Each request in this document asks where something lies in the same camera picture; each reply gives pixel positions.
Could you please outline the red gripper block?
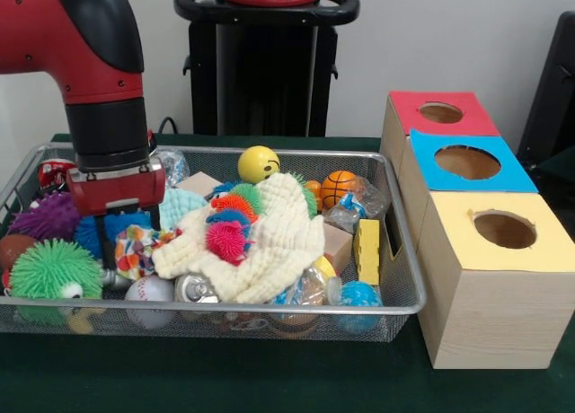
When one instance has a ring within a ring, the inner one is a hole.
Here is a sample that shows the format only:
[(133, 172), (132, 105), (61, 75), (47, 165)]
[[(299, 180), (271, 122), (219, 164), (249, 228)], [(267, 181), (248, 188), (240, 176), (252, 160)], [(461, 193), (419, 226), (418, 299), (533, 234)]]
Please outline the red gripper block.
[(81, 215), (96, 216), (96, 232), (103, 266), (116, 269), (115, 244), (106, 232), (105, 216), (110, 210), (136, 205), (146, 208), (154, 230), (161, 229), (159, 205), (164, 200), (165, 170), (158, 158), (118, 171), (66, 173), (66, 184)]

